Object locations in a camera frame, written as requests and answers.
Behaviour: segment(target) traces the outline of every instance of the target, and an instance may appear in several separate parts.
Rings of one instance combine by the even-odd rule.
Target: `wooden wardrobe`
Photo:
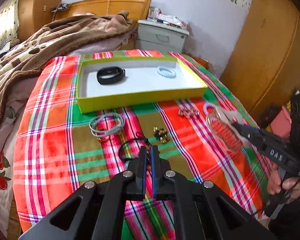
[[[51,22],[50,9],[58,6],[61,0],[19,0],[18,38],[25,41],[43,25]]]
[[[252,0],[220,80],[258,123],[300,89],[300,13],[290,0]]]

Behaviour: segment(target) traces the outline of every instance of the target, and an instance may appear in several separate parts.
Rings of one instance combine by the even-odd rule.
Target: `metal screw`
[[[213,182],[210,181],[210,180],[206,180],[204,183],[203,183],[204,187],[206,188],[212,188],[213,187]]]
[[[92,180],[89,180],[84,184],[84,187],[85,188],[93,188],[94,185],[95,185],[95,183]]]
[[[124,171],[122,173],[122,175],[125,177],[125,178],[130,178],[132,175],[133,175],[133,172],[132,171]]]
[[[171,178],[174,177],[176,175],[176,173],[174,171],[166,171],[166,176]]]

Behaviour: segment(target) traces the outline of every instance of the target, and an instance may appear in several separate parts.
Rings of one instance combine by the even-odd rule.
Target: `black strap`
[[[126,71],[120,67],[105,67],[97,72],[97,80],[101,85],[111,85],[124,78]]]
[[[130,142],[132,142],[132,141],[144,141],[144,143],[145,143],[146,145],[148,145],[149,147],[151,147],[151,143],[149,142],[148,138],[145,137],[142,133],[137,132],[137,136],[136,136],[135,138],[131,138],[131,139],[127,140],[127,141],[124,142],[124,143],[120,146],[120,148],[119,148],[118,156],[119,156],[119,159],[120,159],[122,162],[124,162],[124,163],[127,162],[127,161],[131,161],[131,160],[135,159],[135,158],[126,158],[126,157],[124,157],[124,156],[121,154],[121,152],[123,151],[123,147],[124,147],[126,144],[128,144],[128,143],[130,143]]]

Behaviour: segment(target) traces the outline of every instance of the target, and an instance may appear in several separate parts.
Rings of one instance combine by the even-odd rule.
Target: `white wall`
[[[229,0],[152,0],[151,5],[159,7],[164,14],[190,22],[193,39],[188,39],[186,52],[209,60],[214,66],[211,72],[220,77],[240,35],[247,10]]]

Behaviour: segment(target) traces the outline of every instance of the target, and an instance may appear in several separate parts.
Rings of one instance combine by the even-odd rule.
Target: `brown blanket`
[[[81,15],[54,21],[0,59],[0,125],[10,91],[17,82],[39,76],[45,64],[84,45],[112,38],[136,27],[127,11],[114,16]]]

